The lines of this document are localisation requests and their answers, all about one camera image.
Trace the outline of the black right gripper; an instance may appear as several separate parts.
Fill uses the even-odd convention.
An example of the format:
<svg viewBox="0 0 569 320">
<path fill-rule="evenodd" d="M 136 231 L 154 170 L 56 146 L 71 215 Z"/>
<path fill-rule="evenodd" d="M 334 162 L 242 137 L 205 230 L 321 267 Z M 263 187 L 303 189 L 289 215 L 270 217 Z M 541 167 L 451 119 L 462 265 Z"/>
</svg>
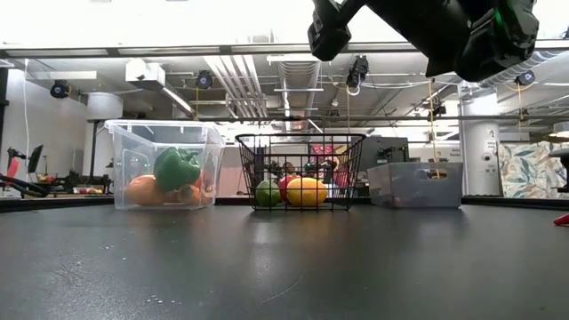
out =
<svg viewBox="0 0 569 320">
<path fill-rule="evenodd" d="M 427 76 L 454 72 L 478 82 L 524 62 L 533 54 L 540 22 L 537 0 L 440 0 L 436 34 L 447 43 L 430 58 Z"/>
</svg>

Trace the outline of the yellow lemon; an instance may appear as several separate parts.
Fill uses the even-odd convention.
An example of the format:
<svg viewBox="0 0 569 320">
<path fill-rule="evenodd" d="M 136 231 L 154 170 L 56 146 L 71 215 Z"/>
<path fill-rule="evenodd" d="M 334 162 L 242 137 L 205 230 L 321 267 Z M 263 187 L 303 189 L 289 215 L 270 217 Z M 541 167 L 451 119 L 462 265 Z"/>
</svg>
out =
<svg viewBox="0 0 569 320">
<path fill-rule="evenodd" d="M 298 207 L 318 207 L 328 196 L 328 188 L 314 178 L 295 178 L 286 185 L 288 202 Z"/>
</svg>

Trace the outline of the green lime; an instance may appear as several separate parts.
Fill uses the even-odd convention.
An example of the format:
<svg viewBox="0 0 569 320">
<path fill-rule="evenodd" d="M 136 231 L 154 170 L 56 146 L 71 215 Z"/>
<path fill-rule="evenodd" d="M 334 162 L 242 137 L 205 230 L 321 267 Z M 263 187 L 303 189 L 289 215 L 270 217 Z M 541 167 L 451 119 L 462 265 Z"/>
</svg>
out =
<svg viewBox="0 0 569 320">
<path fill-rule="evenodd" d="M 263 180 L 255 189 L 256 200 L 261 207 L 273 207 L 280 202 L 280 189 L 272 180 Z"/>
</svg>

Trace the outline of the green bell pepper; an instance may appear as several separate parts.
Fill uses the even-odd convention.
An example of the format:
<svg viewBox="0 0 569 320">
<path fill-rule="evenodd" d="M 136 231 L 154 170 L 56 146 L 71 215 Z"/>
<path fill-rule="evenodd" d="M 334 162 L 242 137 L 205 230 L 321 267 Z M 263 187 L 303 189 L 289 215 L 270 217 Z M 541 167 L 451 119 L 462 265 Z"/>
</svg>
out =
<svg viewBox="0 0 569 320">
<path fill-rule="evenodd" d="M 163 192 L 193 184 L 201 174 L 198 153 L 185 148 L 169 147 L 156 158 L 153 173 L 157 187 Z"/>
</svg>

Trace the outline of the orange bell pepper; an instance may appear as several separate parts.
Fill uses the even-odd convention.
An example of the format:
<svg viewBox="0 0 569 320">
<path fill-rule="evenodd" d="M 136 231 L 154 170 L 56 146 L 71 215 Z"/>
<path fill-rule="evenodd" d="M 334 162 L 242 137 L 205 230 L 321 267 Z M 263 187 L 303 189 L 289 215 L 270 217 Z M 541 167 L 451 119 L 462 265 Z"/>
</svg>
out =
<svg viewBox="0 0 569 320">
<path fill-rule="evenodd" d="M 154 175 L 141 175 L 134 178 L 124 189 L 128 204 L 139 206 L 159 206 L 165 203 L 165 193 L 157 185 Z"/>
</svg>

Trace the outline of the white round column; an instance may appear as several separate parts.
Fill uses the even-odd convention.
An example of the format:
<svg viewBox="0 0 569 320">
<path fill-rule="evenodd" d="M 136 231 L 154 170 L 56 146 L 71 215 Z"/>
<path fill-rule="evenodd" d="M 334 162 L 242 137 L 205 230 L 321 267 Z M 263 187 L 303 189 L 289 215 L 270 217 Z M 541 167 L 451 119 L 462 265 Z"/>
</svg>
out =
<svg viewBox="0 0 569 320">
<path fill-rule="evenodd" d="M 91 168 L 94 176 L 102 176 L 107 172 L 106 166 L 114 155 L 114 143 L 104 122 L 122 117 L 123 106 L 123 99 L 113 93 L 94 92 L 88 95 L 83 175 L 89 176 Z"/>
<path fill-rule="evenodd" d="M 460 116 L 497 116 L 497 94 L 461 98 Z M 496 119 L 460 120 L 464 196 L 499 196 L 499 125 Z"/>
</svg>

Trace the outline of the black machine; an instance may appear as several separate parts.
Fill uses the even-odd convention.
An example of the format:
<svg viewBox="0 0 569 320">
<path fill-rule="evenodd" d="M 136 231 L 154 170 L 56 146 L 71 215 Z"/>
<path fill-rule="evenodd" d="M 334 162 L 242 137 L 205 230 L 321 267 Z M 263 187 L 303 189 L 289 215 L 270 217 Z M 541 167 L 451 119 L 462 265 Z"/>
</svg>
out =
<svg viewBox="0 0 569 320">
<path fill-rule="evenodd" d="M 366 172 L 376 166 L 408 160 L 407 138 L 369 136 L 362 142 L 359 171 Z"/>
</svg>

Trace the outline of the grey plastic bin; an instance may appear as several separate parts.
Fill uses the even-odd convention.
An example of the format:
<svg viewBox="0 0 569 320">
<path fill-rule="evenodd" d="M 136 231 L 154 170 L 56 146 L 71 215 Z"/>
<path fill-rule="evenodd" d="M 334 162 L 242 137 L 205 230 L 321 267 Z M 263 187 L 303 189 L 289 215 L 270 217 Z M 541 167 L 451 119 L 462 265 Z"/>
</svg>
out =
<svg viewBox="0 0 569 320">
<path fill-rule="evenodd" d="M 391 208 L 458 208 L 463 163 L 390 163 L 367 170 L 373 204 Z"/>
</svg>

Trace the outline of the black table mat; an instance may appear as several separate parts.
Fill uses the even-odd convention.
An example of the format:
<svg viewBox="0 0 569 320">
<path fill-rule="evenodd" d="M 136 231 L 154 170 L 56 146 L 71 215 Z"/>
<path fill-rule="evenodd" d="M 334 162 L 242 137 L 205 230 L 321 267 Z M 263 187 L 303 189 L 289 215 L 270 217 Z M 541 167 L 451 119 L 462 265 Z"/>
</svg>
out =
<svg viewBox="0 0 569 320">
<path fill-rule="evenodd" d="M 0 320 L 569 320 L 555 213 L 0 214 Z"/>
</svg>

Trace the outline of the white ceiling light fixture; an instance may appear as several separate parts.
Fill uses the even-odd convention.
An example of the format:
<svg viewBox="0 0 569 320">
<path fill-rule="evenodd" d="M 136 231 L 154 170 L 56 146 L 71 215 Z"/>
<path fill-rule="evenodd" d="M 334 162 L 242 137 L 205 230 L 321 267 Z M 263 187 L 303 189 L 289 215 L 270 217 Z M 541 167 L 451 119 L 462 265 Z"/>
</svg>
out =
<svg viewBox="0 0 569 320">
<path fill-rule="evenodd" d="M 125 65 L 125 81 L 139 89 L 161 93 L 185 116 L 193 118 L 196 115 L 186 99 L 166 81 L 165 70 L 159 63 L 130 60 Z"/>
</svg>

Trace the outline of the clear plastic bin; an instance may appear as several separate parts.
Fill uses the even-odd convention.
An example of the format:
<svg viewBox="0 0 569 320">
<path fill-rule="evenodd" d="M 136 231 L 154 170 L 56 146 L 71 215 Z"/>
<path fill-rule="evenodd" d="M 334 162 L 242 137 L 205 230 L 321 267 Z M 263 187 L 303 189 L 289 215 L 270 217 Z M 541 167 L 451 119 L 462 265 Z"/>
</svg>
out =
<svg viewBox="0 0 569 320">
<path fill-rule="evenodd" d="M 126 120 L 105 122 L 114 143 L 114 202 L 125 210 L 189 210 L 205 208 L 215 203 L 220 165 L 226 142 L 214 124 L 185 120 Z M 185 148 L 198 153 L 201 171 L 209 175 L 207 189 L 201 190 L 201 204 L 180 203 L 179 189 L 165 193 L 165 203 L 159 206 L 128 204 L 124 189 L 136 177 L 154 175 L 156 158 L 167 148 Z"/>
</svg>

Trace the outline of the black monitor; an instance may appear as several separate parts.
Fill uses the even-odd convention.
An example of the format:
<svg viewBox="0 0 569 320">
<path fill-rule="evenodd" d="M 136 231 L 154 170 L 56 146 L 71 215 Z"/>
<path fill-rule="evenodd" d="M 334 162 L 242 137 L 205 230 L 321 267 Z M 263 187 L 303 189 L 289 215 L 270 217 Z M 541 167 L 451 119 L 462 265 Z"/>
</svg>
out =
<svg viewBox="0 0 569 320">
<path fill-rule="evenodd" d="M 38 145 L 36 148 L 33 149 L 31 155 L 28 157 L 28 173 L 35 173 L 39 160 L 42 156 L 44 145 Z"/>
</svg>

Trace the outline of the grey ventilation duct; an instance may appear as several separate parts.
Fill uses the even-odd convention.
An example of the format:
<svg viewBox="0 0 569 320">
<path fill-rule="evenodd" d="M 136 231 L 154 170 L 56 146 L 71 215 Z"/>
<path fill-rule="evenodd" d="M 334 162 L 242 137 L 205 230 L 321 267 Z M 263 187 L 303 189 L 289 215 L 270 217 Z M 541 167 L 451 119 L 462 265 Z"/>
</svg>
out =
<svg viewBox="0 0 569 320">
<path fill-rule="evenodd" d="M 284 116 L 301 119 L 311 115 L 314 99 L 321 87 L 317 86 L 321 65 L 316 61 L 284 61 L 277 63 L 280 86 L 275 89 L 282 96 Z M 308 121 L 285 122 L 287 131 L 303 130 Z"/>
</svg>

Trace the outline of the grey horizontal frame beam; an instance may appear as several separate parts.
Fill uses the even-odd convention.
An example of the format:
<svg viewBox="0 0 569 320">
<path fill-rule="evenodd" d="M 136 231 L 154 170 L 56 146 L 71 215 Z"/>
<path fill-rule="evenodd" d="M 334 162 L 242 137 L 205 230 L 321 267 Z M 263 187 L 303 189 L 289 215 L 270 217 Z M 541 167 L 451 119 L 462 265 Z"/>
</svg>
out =
<svg viewBox="0 0 569 320">
<path fill-rule="evenodd" d="M 569 49 L 565 40 L 540 40 L 536 50 Z M 341 53 L 395 53 L 418 52 L 406 42 L 366 42 L 347 44 Z M 73 58 L 136 58 L 180 57 L 208 55 L 250 55 L 310 53 L 308 44 L 222 44 L 165 47 L 109 47 L 109 48 L 7 48 L 0 47 L 0 59 L 73 59 Z"/>
</svg>

